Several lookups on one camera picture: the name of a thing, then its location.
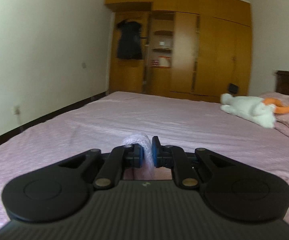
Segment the black garment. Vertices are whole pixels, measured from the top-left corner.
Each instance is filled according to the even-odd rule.
[[[117,28],[121,30],[121,38],[118,43],[118,58],[142,59],[140,43],[141,24],[123,20],[117,24]]]

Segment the dark baseboard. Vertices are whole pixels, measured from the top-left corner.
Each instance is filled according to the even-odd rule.
[[[78,109],[78,108],[83,107],[84,105],[86,105],[88,103],[91,103],[93,101],[99,100],[100,98],[103,98],[105,96],[106,96],[106,92],[97,94],[97,95],[95,95],[93,97],[89,97],[89,98],[83,99],[83,100],[81,100],[79,102],[76,102],[76,103],[74,103],[72,105],[66,106],[66,107],[61,108],[59,110],[56,110],[56,111],[54,111],[52,113],[46,114],[46,115],[44,115],[44,116],[42,116],[42,117],[40,117],[38,119],[35,119],[35,120],[31,121],[31,122],[28,122],[28,123],[22,125],[21,127],[17,127],[17,128],[15,128],[15,129],[13,129],[13,130],[5,133],[5,134],[0,135],[0,145],[5,143],[7,140],[11,139],[13,136],[16,136],[16,135],[20,134],[22,129],[26,130],[26,129],[28,129],[28,128],[32,127],[32,126],[35,126],[35,125],[37,125],[39,123],[48,121],[48,120],[58,116],[59,114],[64,114],[64,113],[66,113],[68,111],[71,111],[71,110],[74,110],[74,109]]]

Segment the wardrobe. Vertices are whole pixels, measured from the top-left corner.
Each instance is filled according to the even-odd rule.
[[[141,60],[117,58],[114,28],[109,90],[219,102],[230,83],[247,95],[250,5],[241,0],[106,0],[115,24],[136,21]]]

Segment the mattress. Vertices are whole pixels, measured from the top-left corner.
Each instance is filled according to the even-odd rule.
[[[187,152],[204,147],[289,184],[289,138],[226,114],[216,103],[116,92],[25,130],[0,146],[0,195],[11,179],[91,148],[110,152],[135,132]],[[170,178],[159,169],[156,179]],[[289,209],[285,216],[289,223]],[[0,228],[8,222],[0,197]]]

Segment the power outlet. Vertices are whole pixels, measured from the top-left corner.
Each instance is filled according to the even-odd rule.
[[[12,114],[19,115],[20,114],[20,106],[12,107]]]

